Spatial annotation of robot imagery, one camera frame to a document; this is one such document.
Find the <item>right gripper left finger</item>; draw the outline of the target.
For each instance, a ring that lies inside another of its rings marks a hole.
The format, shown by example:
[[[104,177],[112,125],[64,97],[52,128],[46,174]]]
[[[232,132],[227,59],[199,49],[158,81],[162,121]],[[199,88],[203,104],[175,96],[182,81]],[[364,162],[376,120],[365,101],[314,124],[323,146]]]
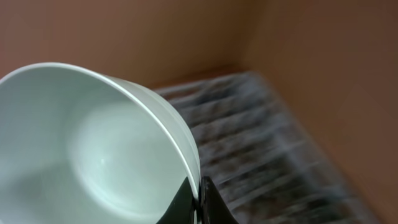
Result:
[[[194,224],[194,204],[192,189],[186,178],[157,224]]]

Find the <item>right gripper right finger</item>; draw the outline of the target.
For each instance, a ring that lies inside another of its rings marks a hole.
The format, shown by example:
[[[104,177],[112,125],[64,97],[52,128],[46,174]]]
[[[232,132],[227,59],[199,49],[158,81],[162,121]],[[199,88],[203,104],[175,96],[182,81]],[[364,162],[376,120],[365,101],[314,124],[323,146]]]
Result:
[[[201,179],[200,211],[203,224],[238,224],[208,176]]]

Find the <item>mint green bowl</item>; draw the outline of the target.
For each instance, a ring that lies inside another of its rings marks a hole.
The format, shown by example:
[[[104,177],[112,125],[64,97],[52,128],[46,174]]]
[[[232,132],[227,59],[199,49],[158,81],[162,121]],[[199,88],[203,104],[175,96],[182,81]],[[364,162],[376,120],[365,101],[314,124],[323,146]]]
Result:
[[[65,63],[1,79],[2,223],[157,223],[188,178],[195,140],[156,92]]]

